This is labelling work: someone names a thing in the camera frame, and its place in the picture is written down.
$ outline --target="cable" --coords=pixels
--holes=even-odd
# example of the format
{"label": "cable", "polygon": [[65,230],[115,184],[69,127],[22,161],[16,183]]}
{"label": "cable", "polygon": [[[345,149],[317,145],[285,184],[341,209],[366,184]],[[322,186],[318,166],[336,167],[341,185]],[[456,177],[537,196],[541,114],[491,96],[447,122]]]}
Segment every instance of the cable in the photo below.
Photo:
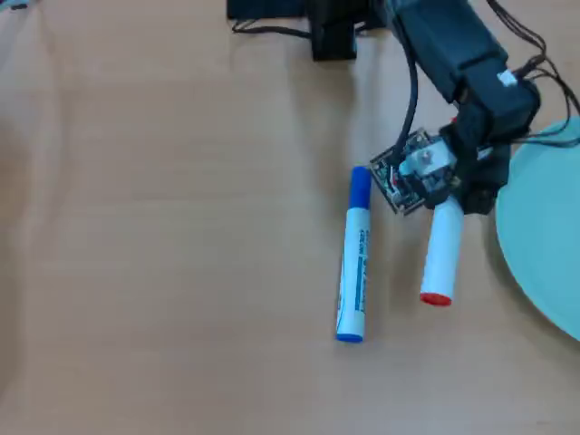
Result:
{"label": "cable", "polygon": [[238,20],[232,26],[232,32],[234,34],[286,34],[303,39],[310,39],[311,37],[310,32],[292,29],[290,27],[283,27],[281,25],[261,25],[259,27],[250,27],[256,21],[257,20]]}
{"label": "cable", "polygon": [[402,153],[404,152],[405,145],[407,144],[407,139],[409,138],[409,133],[411,132],[411,125],[415,118],[415,111],[417,110],[417,101],[419,99],[419,76],[417,74],[417,64],[415,62],[415,56],[413,55],[411,49],[411,42],[409,41],[409,36],[405,30],[402,20],[398,17],[392,21],[395,32],[399,34],[401,39],[402,49],[405,52],[405,58],[407,60],[407,65],[409,67],[409,76],[411,79],[411,95],[409,97],[409,105],[407,107],[407,114],[405,115],[405,121],[402,124],[401,133],[399,138],[393,145],[392,159],[393,163],[399,164],[402,162]]}
{"label": "cable", "polygon": [[[549,78],[553,80],[561,89],[566,105],[566,118],[565,122],[556,130],[529,134],[520,140],[514,140],[515,143],[535,143],[539,145],[547,145],[557,148],[570,148],[576,145],[580,145],[580,137],[573,140],[544,140],[543,138],[555,136],[566,130],[570,121],[572,119],[572,107],[575,111],[580,114],[580,103],[570,86],[560,75],[554,62],[547,56],[547,43],[546,40],[538,33],[534,32],[530,28],[521,24],[506,8],[504,8],[498,0],[487,0],[489,7],[493,10],[499,20],[507,27],[507,29],[515,34],[520,39],[526,41],[527,43],[535,46],[540,54],[532,56],[526,64],[514,71],[516,77],[520,80],[528,80],[534,82],[540,78]],[[547,63],[549,67],[553,70],[548,71],[545,68],[541,68],[542,63]],[[532,77],[528,77],[530,73],[537,73]]]}

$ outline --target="white marker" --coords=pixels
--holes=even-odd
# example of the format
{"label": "white marker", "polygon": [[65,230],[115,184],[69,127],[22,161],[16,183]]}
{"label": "white marker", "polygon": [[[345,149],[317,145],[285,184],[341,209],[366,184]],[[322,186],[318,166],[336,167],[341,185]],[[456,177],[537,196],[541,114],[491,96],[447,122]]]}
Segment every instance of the white marker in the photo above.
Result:
{"label": "white marker", "polygon": [[353,169],[349,209],[344,231],[343,267],[336,340],[360,343],[364,340],[366,305],[366,263],[371,234],[371,172],[367,168]]}
{"label": "white marker", "polygon": [[449,306],[459,263],[463,209],[454,197],[435,207],[427,261],[420,288],[420,299],[426,304]]}

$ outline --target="light blue plate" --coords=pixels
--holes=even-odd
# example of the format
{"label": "light blue plate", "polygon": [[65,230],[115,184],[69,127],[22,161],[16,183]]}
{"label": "light blue plate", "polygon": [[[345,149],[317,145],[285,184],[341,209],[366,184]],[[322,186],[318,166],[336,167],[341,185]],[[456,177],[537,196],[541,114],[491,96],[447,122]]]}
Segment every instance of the light blue plate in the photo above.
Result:
{"label": "light blue plate", "polygon": [[[546,139],[578,135],[580,119],[574,118],[566,131]],[[507,265],[524,293],[580,340],[580,147],[526,144],[518,150],[499,192],[496,221]]]}

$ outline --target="table surface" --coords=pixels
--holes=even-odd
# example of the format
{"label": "table surface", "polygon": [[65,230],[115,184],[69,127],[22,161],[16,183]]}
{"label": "table surface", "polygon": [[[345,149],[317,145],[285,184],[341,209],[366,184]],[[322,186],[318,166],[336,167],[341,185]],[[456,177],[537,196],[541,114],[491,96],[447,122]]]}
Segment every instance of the table surface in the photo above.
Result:
{"label": "table surface", "polygon": [[[505,5],[580,90],[580,3]],[[512,65],[533,53],[478,10]],[[543,89],[538,129],[564,116]],[[375,192],[368,341],[334,341],[350,168],[393,143],[408,92],[388,34],[314,64],[305,41],[231,35],[222,2],[0,15],[0,431],[576,435],[580,345],[487,218],[431,308],[430,214]],[[453,112],[421,76],[416,125]]]}

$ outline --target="black device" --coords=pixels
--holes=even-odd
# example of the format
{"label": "black device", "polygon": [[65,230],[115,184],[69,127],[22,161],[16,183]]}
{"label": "black device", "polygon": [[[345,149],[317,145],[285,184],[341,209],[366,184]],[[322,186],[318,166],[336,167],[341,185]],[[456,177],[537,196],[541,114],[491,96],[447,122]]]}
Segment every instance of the black device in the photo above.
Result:
{"label": "black device", "polygon": [[315,61],[355,59],[357,33],[386,25],[385,0],[305,0],[305,6]]}
{"label": "black device", "polygon": [[305,0],[227,0],[230,20],[295,18],[305,15]]}

